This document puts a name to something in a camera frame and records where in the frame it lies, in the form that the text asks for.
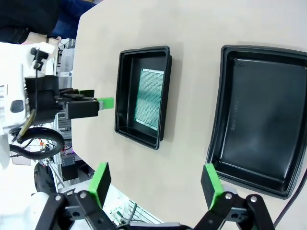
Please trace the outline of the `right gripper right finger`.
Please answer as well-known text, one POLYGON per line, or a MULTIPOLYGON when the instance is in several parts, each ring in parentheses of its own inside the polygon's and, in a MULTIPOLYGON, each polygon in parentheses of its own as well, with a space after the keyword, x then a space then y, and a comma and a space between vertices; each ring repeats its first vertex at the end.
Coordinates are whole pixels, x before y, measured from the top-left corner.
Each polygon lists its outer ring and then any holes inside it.
POLYGON ((273 221, 263 198, 258 194, 241 198, 224 190, 212 164, 203 166, 201 185, 208 211, 195 230, 220 230, 225 222, 234 222, 240 230, 273 230, 273 221))

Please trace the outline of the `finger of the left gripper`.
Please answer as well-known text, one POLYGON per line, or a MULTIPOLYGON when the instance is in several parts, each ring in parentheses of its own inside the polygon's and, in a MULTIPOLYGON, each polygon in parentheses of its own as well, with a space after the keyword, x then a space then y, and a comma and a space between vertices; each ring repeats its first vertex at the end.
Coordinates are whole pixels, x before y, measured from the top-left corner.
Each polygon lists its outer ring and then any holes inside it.
POLYGON ((78 90, 73 88, 61 89, 59 91, 61 98, 70 100, 91 100, 94 98, 94 90, 78 90))
POLYGON ((65 103, 66 119, 96 117, 98 112, 114 108, 114 97, 107 98, 82 98, 78 101, 65 103))

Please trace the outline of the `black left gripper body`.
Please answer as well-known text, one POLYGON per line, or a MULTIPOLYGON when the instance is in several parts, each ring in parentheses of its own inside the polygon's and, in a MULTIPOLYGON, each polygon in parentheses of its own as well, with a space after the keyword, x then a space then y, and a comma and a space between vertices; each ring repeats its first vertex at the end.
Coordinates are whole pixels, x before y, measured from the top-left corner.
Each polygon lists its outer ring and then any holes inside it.
POLYGON ((54 75, 25 78, 25 84, 29 108, 36 111, 32 124, 53 122, 55 115, 62 110, 62 105, 56 100, 59 96, 59 78, 54 75))

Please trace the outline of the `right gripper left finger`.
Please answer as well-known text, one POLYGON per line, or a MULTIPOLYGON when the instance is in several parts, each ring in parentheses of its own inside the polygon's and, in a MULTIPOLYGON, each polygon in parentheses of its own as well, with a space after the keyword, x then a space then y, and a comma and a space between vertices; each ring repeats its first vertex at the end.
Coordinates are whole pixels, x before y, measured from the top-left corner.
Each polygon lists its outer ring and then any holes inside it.
POLYGON ((103 211, 111 184, 108 163, 99 164, 89 188, 77 193, 54 193, 49 196, 36 225, 37 230, 70 230, 75 221, 85 220, 92 230, 116 230, 103 211))

